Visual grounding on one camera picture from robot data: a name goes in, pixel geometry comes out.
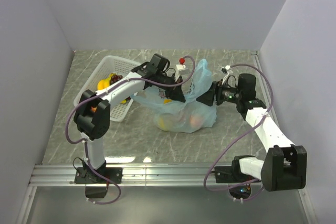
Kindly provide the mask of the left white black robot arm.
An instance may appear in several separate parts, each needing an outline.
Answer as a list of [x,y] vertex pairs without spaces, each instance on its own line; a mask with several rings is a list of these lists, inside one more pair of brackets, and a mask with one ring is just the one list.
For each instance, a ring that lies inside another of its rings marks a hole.
[[154,54],[150,61],[134,67],[125,77],[102,90],[86,90],[74,109],[73,120],[81,133],[85,145],[83,167],[93,183],[100,183],[106,176],[106,160],[103,153],[102,138],[110,127],[111,109],[126,98],[148,87],[164,90],[173,101],[185,102],[181,88],[183,79],[180,71],[186,69],[185,58],[181,58],[172,75],[168,75],[170,61]]

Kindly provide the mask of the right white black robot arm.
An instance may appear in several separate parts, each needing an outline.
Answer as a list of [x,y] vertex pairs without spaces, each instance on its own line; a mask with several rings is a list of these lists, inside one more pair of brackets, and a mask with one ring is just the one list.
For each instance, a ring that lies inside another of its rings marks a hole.
[[307,151],[288,139],[269,116],[266,105],[256,97],[256,77],[243,73],[232,87],[224,78],[212,82],[197,100],[206,105],[229,102],[252,127],[266,150],[264,160],[251,155],[234,157],[230,166],[215,166],[217,183],[262,182],[267,191],[303,189],[306,185]]

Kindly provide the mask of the yellow fake lemon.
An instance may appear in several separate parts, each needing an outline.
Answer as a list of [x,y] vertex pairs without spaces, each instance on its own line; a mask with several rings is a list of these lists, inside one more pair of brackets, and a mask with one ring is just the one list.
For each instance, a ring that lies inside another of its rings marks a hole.
[[171,131],[174,127],[174,118],[170,114],[161,114],[157,120],[158,127],[163,131]]

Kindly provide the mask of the yellow banana bunch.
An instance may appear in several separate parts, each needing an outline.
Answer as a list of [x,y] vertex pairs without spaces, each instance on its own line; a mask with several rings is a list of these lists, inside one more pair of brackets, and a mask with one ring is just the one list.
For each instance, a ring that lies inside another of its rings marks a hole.
[[107,88],[111,85],[111,80],[114,76],[116,76],[116,73],[111,73],[106,79],[102,79],[97,83],[97,90],[102,90],[104,88]]

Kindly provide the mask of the yellow fake starfruit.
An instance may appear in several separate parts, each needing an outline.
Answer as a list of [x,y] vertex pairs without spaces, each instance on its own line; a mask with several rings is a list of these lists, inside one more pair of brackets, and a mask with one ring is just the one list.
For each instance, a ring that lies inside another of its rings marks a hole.
[[171,103],[171,102],[173,102],[173,100],[171,100],[171,99],[164,99],[164,101],[163,101],[164,104]]

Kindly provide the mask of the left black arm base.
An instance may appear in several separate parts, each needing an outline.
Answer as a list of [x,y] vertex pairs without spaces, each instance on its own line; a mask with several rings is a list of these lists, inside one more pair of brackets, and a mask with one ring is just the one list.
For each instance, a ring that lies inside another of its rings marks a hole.
[[121,179],[123,168],[107,167],[106,162],[98,169],[91,169],[89,165],[79,157],[76,157],[72,166],[75,169],[75,185],[85,185],[85,196],[91,202],[104,199],[107,196],[110,186],[117,189],[117,196],[112,202],[117,201],[121,196]]

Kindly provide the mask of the light blue plastic bag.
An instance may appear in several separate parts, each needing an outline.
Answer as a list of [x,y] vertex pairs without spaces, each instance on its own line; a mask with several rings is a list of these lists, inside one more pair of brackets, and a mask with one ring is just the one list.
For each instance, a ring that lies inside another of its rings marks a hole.
[[174,127],[169,132],[174,133],[193,133],[197,130],[191,128],[189,118],[192,114],[200,114],[205,122],[202,128],[209,128],[214,125],[217,118],[217,107],[206,106],[196,101],[196,99],[205,93],[212,84],[212,72],[208,69],[208,62],[202,59],[198,62],[192,76],[191,86],[186,92],[186,101],[173,101],[164,104],[164,90],[152,86],[132,96],[132,99],[142,106],[153,111],[153,123],[158,127],[158,116],[161,114],[170,114],[174,118]]

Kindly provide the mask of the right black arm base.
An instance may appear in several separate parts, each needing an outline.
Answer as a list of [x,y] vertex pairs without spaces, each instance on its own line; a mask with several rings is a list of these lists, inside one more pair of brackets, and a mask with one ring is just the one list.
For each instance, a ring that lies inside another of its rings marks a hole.
[[[251,176],[235,172],[231,166],[215,166],[214,174],[218,184],[239,184],[252,180]],[[236,199],[248,199],[251,196],[251,186],[244,184],[229,189],[229,195]]]

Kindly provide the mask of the dark purple fake grapes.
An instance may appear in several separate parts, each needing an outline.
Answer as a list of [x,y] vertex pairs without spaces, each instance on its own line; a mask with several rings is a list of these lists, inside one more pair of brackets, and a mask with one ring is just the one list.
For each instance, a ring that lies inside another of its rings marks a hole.
[[111,76],[110,76],[110,84],[114,84],[114,83],[120,81],[122,78],[123,78],[122,75],[111,74]]

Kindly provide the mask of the pink fake peach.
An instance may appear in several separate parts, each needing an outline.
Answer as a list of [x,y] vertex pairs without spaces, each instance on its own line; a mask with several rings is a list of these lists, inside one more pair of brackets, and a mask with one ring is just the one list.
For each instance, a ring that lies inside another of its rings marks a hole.
[[198,130],[203,127],[203,124],[205,122],[205,119],[200,114],[192,114],[189,118],[189,123],[191,128]]

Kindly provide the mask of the aluminium mounting rail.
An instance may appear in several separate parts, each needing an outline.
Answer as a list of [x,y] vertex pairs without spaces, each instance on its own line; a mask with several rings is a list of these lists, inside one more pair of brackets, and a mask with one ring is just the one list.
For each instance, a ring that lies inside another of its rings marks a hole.
[[[198,163],[125,163],[109,164],[121,170],[120,187],[126,186],[202,186],[209,164]],[[72,165],[36,165],[29,186],[60,187],[85,186],[75,182],[76,170]]]

